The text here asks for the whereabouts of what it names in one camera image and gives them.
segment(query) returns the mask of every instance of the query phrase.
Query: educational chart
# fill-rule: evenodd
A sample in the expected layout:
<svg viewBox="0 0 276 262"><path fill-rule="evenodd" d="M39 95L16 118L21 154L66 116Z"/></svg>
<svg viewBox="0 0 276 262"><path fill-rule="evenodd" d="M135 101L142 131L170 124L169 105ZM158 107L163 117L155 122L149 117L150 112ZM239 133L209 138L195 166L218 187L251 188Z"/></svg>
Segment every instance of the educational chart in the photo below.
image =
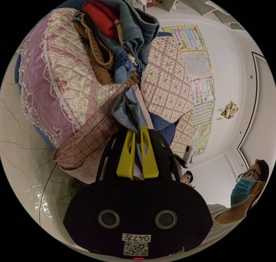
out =
<svg viewBox="0 0 276 262"><path fill-rule="evenodd" d="M215 101L215 86L213 77L192 80L190 87L193 97L193 105Z"/></svg>
<svg viewBox="0 0 276 262"><path fill-rule="evenodd" d="M195 25L164 27L178 42L193 97L193 156L205 152L212 128L215 87L204 39Z"/></svg>
<svg viewBox="0 0 276 262"><path fill-rule="evenodd" d="M212 66L208 52L187 52L182 54L186 76L190 80L212 76Z"/></svg>
<svg viewBox="0 0 276 262"><path fill-rule="evenodd" d="M212 121L203 122L193 127L193 156L204 153L211 127Z"/></svg>
<svg viewBox="0 0 276 262"><path fill-rule="evenodd" d="M164 27L177 40L181 52L206 51L205 42L197 26Z"/></svg>
<svg viewBox="0 0 276 262"><path fill-rule="evenodd" d="M215 102L200 104L193 107L193 125L211 121L214 114Z"/></svg>

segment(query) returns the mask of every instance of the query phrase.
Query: face mask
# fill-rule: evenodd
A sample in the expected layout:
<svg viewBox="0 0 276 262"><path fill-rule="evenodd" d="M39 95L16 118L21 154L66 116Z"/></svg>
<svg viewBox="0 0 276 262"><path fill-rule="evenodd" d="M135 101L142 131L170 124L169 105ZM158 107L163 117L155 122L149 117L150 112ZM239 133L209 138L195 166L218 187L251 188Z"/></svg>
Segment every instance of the face mask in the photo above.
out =
<svg viewBox="0 0 276 262"><path fill-rule="evenodd" d="M241 179L239 182L236 183L236 186L232 190L231 193L231 206L237 207L244 202L246 202L251 196L249 195L249 190L252 187L253 183L257 182L254 178L249 178L245 180L244 178Z"/></svg>

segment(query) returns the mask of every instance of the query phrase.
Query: qr code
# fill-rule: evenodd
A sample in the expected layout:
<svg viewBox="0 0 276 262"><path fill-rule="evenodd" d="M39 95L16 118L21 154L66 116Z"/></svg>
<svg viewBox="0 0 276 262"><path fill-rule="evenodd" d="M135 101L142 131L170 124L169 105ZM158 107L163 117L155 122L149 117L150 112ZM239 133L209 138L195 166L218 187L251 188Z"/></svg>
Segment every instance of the qr code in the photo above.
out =
<svg viewBox="0 0 276 262"><path fill-rule="evenodd" d="M124 255L130 256L148 256L149 247L148 243L144 242L125 242Z"/></svg>

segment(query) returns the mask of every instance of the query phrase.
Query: white wall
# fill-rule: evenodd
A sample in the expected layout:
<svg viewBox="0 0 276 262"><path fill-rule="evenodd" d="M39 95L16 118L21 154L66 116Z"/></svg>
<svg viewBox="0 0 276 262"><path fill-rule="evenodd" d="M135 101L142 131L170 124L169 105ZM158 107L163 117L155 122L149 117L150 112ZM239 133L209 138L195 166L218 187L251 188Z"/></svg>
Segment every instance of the white wall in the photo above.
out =
<svg viewBox="0 0 276 262"><path fill-rule="evenodd" d="M205 153L195 156L194 161L209 159L224 150L234 132L239 111L231 120L218 121L219 109L231 101L238 107L242 98L242 65L232 30L217 21L200 16L187 6L178 5L170 14L159 8L148 8L149 14L157 17L160 27L197 25L206 44L214 77L215 109L213 125Z"/></svg>
<svg viewBox="0 0 276 262"><path fill-rule="evenodd" d="M190 164L189 171L193 174L192 184L207 204L230 207L230 195L236 181L224 154L206 163Z"/></svg>
<svg viewBox="0 0 276 262"><path fill-rule="evenodd" d="M272 171L276 161L276 86L267 62L259 58L256 61L260 85L258 106L241 150L250 165L255 159L264 159Z"/></svg>
<svg viewBox="0 0 276 262"><path fill-rule="evenodd" d="M240 112L233 138L226 151L236 165L237 173L247 170L242 154L237 150L239 145L249 166L257 158L265 159L272 171L276 159L276 117L275 114L268 112L275 111L276 88L274 79L263 58L252 54L253 52L262 55L251 36L247 32L236 32L234 36L242 52L243 67L246 72L246 79L244 80L246 91L243 93L243 110ZM254 109L256 81L258 82L258 91Z"/></svg>

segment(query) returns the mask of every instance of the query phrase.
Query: brown clothing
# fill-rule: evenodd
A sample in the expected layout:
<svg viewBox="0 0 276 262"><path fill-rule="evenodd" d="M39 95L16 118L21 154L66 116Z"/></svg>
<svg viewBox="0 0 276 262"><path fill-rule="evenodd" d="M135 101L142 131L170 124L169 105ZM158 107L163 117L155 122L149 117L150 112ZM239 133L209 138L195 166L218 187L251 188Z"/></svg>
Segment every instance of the brown clothing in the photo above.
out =
<svg viewBox="0 0 276 262"><path fill-rule="evenodd" d="M90 44L90 60L93 71L101 85L114 84L114 56L112 52L97 38L93 30L85 23L82 16L81 23L73 18L74 27L80 36ZM126 85L136 85L137 72L130 75Z"/></svg>

